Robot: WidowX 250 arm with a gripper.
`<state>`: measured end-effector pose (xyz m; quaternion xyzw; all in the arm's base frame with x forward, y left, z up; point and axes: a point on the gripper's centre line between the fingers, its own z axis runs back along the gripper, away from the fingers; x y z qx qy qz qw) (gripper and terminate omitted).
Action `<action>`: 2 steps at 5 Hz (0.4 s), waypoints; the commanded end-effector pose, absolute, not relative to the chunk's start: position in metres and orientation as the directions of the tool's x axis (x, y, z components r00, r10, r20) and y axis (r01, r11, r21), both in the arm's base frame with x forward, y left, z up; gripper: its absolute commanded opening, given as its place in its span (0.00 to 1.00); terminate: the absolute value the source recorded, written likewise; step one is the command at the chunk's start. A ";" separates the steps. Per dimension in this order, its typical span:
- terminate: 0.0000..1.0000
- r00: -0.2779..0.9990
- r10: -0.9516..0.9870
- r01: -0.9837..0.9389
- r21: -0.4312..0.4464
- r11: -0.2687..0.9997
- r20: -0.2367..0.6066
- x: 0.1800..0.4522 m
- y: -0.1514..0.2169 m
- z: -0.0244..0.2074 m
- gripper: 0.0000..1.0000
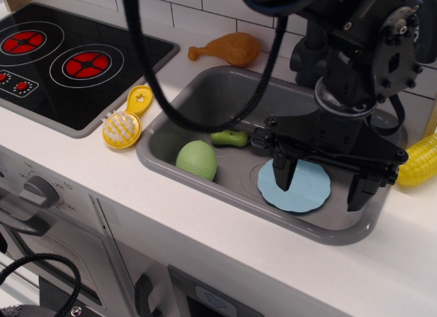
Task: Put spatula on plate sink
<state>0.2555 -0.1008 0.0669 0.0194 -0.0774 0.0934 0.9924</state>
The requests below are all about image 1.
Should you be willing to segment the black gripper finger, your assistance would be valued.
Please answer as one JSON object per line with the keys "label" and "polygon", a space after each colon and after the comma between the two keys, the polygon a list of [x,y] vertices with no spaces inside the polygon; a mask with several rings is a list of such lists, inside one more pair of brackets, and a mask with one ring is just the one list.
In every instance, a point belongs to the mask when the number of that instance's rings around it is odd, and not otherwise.
{"label": "black gripper finger", "polygon": [[355,174],[348,192],[348,212],[359,211],[378,191],[381,179]]}
{"label": "black gripper finger", "polygon": [[288,156],[280,149],[276,149],[273,154],[273,172],[277,186],[283,190],[288,191],[294,177],[298,160]]}

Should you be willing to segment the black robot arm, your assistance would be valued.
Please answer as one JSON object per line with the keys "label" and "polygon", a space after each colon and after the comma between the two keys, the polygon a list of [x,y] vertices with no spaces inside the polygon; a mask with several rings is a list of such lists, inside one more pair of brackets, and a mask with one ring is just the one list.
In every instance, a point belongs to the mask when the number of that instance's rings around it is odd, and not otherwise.
{"label": "black robot arm", "polygon": [[272,116],[257,132],[273,156],[276,184],[288,190],[300,159],[353,173],[348,210],[360,210],[394,184],[405,150],[389,142],[396,128],[371,123],[389,100],[400,122],[399,93],[413,88],[423,64],[436,60],[436,0],[243,0],[284,23],[297,14],[319,25],[327,58],[314,87],[317,109]]}

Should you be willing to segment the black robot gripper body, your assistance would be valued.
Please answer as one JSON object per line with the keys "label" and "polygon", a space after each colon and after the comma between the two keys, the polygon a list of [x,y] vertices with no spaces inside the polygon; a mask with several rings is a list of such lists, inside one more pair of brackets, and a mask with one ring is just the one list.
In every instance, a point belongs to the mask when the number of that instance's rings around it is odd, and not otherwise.
{"label": "black robot gripper body", "polygon": [[393,184],[408,153],[377,133],[369,118],[333,116],[318,109],[305,115],[272,116],[256,128],[252,146],[273,158],[280,149],[295,159],[326,164],[351,175],[372,175]]}

